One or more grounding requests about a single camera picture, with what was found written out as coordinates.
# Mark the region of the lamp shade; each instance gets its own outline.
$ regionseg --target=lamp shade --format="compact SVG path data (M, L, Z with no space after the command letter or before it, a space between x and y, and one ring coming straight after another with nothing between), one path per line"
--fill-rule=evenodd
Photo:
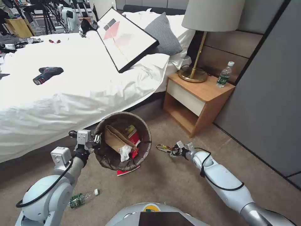
M200 31L236 30L245 0L189 0L182 26Z

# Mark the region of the abstract artwork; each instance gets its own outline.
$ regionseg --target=abstract artwork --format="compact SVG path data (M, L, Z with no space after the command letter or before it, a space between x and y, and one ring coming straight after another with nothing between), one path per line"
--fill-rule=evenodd
M159 45L157 39L111 8L97 22L97 32L119 73Z

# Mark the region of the table lamp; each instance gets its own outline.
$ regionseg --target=table lamp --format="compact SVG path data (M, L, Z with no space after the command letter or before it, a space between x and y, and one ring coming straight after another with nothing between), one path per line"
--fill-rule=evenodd
M194 83L207 80L208 74L197 69L207 32L233 31L238 27L245 0L189 0L182 26L204 31L193 68L179 70L179 77Z

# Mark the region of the black picture frame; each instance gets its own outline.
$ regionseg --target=black picture frame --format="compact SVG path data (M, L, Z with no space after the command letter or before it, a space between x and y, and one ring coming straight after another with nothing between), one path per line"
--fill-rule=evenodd
M134 26L136 26L137 28L139 28L141 31L143 31L144 33L146 33L147 35L149 35L150 37L152 37L154 39L154 43L152 43L148 48L146 48L145 50L143 50L137 57L135 57L133 60L131 60L129 63L127 63L124 67L122 67L121 69L118 69L110 52L108 51L103 39L101 38L101 36L99 35L104 47L106 48L114 66L116 67L116 70L119 73L123 73L125 71L127 71L131 66L133 66L135 63L137 63L139 60L141 60L144 56L146 56L147 54L149 54L154 48L156 48L159 45L159 41L153 37L152 35L150 35L149 33L147 33L146 31L144 31L142 28L140 28L139 26L137 26L135 23L133 23L131 20L129 20L128 18L124 17L121 13L119 13L117 10L115 10L114 8L110 8L97 22L99 22L110 10L114 10L116 13L120 14L125 20L129 21L131 24L133 24Z

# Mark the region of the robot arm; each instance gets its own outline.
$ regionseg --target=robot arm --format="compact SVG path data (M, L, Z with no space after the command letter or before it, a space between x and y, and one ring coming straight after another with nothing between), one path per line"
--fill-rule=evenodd
M210 186L223 202L235 210L251 226L293 226L293 222L279 213L258 206L247 187L223 165L218 164L207 151L196 152L193 143L177 143L181 154L200 169Z
M90 130L77 132L75 157L68 148L57 147L51 152L55 163L52 175L32 185L17 204L22 211L16 226L58 226L72 191L89 157Z

